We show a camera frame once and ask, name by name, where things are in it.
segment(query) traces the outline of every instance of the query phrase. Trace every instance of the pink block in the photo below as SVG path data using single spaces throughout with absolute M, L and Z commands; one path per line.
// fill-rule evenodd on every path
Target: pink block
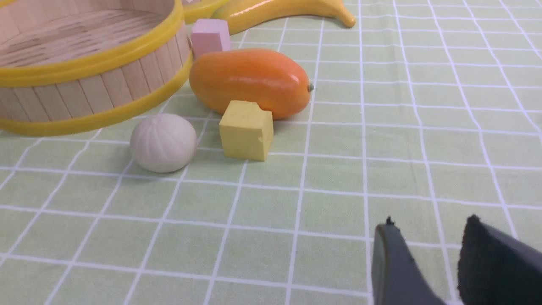
M 228 22 L 220 19 L 198 19 L 192 27 L 190 36 L 194 58 L 216 51 L 231 48 Z

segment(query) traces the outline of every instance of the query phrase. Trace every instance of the yellow banana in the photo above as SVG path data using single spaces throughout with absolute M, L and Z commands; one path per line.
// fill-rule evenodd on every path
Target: yellow banana
M 226 20 L 233 35 L 265 21 L 296 15 L 337 18 L 348 28 L 356 25 L 343 0 L 230 0 L 211 18 Z
M 191 24 L 198 19 L 210 18 L 217 8 L 223 6 L 228 1 L 229 0 L 201 0 L 194 4 L 185 5 L 183 7 L 184 22 L 186 24 Z

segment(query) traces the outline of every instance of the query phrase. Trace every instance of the yellow block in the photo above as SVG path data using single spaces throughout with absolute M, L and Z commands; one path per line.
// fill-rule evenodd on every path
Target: yellow block
M 265 161 L 273 141 L 273 115 L 257 103 L 232 100 L 219 124 L 224 155 Z

